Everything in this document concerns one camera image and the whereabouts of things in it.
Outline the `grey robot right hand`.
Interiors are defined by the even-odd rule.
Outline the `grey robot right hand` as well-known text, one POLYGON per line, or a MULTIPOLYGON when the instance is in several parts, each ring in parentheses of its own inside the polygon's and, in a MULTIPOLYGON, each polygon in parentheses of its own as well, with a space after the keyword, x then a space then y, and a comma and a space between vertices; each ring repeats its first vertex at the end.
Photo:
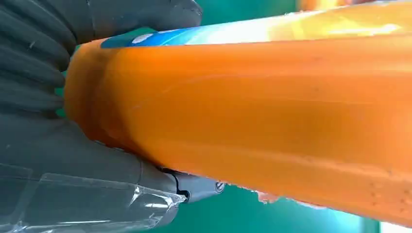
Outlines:
POLYGON ((57 115, 75 48, 141 27, 194 27, 193 0, 3 0, 0 3, 0 230, 128 233, 173 221, 180 203, 224 183, 157 168, 88 139, 57 115))

